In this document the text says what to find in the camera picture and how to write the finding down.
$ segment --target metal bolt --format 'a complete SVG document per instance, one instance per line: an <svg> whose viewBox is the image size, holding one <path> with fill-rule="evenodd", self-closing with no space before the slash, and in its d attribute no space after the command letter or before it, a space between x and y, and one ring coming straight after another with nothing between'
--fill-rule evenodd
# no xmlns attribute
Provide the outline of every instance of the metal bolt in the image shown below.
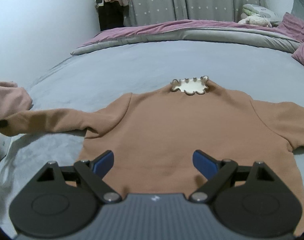
<svg viewBox="0 0 304 240"><path fill-rule="evenodd" d="M119 199L119 197L120 197L120 195L116 192L108 192L108 193L105 193L103 196L104 200L109 201L109 202L116 201Z"/></svg>
<svg viewBox="0 0 304 240"><path fill-rule="evenodd" d="M208 195L204 192L195 192L192 194L192 199L195 201L204 201L208 198Z"/></svg>

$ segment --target stuffed animal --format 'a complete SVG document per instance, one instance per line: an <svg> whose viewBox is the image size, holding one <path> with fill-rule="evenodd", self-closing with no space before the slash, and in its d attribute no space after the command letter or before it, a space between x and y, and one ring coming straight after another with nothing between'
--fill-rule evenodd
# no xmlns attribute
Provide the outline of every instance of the stuffed animal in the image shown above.
<svg viewBox="0 0 304 240"><path fill-rule="evenodd" d="M261 17L259 14L248 16L247 18L239 21L240 24L252 24L252 25L258 25L262 27L270 27L272 28L272 25L270 21L266 18Z"/></svg>

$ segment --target gray gripper base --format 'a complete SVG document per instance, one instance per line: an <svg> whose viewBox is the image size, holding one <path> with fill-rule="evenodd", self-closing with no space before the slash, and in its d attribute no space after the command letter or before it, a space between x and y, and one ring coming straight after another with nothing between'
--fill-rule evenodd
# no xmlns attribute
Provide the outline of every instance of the gray gripper base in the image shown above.
<svg viewBox="0 0 304 240"><path fill-rule="evenodd" d="M35 240L19 235L16 240ZM205 204L183 194L129 194L105 205L84 229L60 240L259 240L224 227ZM286 235L260 240L293 240Z"/></svg>

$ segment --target long sleeve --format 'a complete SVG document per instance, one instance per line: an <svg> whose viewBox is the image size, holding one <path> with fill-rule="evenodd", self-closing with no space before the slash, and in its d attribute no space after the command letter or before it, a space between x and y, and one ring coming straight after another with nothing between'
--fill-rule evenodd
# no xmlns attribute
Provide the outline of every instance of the long sleeve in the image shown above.
<svg viewBox="0 0 304 240"><path fill-rule="evenodd" d="M293 149L304 146L304 107L291 102L257 100L252 100L252 105L262 122L285 138Z"/></svg>
<svg viewBox="0 0 304 240"><path fill-rule="evenodd" d="M88 136L102 136L113 129L127 112L131 93L119 97L106 108L94 113L74 109L22 111L1 121L0 133L15 136L20 133L64 132L88 129Z"/></svg>

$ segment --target bed sheet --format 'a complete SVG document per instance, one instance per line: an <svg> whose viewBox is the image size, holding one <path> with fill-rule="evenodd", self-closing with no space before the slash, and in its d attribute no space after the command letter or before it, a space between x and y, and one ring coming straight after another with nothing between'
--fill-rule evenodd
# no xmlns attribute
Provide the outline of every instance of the bed sheet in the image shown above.
<svg viewBox="0 0 304 240"><path fill-rule="evenodd" d="M152 91L173 78L203 75L257 100L292 101L304 107L304 67L291 54L205 41L129 44L73 56L27 90L33 110L67 107L93 112L123 93ZM12 139L9 153L0 164L0 226L10 237L16 234L8 216L12 199L47 161L71 165L78 157L84 135L73 131ZM304 183L304 148L295 153Z"/></svg>

